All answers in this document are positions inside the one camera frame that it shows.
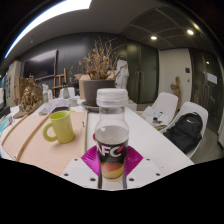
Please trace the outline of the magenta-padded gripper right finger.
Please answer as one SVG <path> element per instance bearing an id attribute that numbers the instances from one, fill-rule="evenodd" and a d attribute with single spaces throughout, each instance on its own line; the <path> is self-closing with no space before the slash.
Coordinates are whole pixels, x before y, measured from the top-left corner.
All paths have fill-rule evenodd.
<path id="1" fill-rule="evenodd" d="M 124 160 L 124 189 L 140 188 L 162 177 L 162 172 L 152 159 L 143 157 L 131 146 L 127 148 Z"/>

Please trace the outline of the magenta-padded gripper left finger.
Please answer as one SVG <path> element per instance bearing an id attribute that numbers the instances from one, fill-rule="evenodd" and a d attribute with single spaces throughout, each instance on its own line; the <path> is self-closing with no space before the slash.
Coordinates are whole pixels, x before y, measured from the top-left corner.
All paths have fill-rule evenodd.
<path id="1" fill-rule="evenodd" d="M 101 189 L 101 165 L 93 146 L 81 158 L 73 158 L 61 177 L 84 188 Z"/>

